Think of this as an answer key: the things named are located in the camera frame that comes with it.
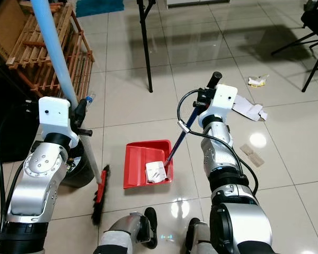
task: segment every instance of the plastic bottle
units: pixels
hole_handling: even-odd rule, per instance
[[[88,108],[93,103],[94,98],[95,98],[95,93],[90,92],[89,96],[86,97],[86,101],[87,101],[86,108]]]

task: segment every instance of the dustpan handle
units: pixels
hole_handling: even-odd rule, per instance
[[[198,109],[197,107],[195,107],[195,109],[193,110],[193,112],[192,112],[192,114],[191,114],[189,120],[188,120],[187,123],[186,123],[186,126],[187,126],[188,128],[190,128],[190,127],[192,126],[193,122],[194,122],[195,119],[197,118],[197,116],[198,116],[198,111],[199,111],[199,109]],[[184,140],[185,136],[186,136],[186,133],[185,133],[184,131],[182,131],[181,134],[180,134],[180,136],[179,136],[179,138],[178,138],[178,140],[176,141],[176,143],[175,143],[175,145],[174,145],[172,151],[170,152],[168,158],[166,159],[166,162],[165,162],[164,166],[166,166],[166,165],[171,161],[173,155],[174,155],[175,152],[177,151],[177,149],[178,149],[178,147],[180,146],[181,142]]]

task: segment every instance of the broom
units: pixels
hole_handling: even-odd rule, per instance
[[[95,192],[94,211],[91,216],[93,225],[99,225],[101,221],[102,209],[104,204],[104,195],[106,191],[107,178],[110,171],[110,165],[106,165],[101,172],[101,183],[98,184],[98,190]]]

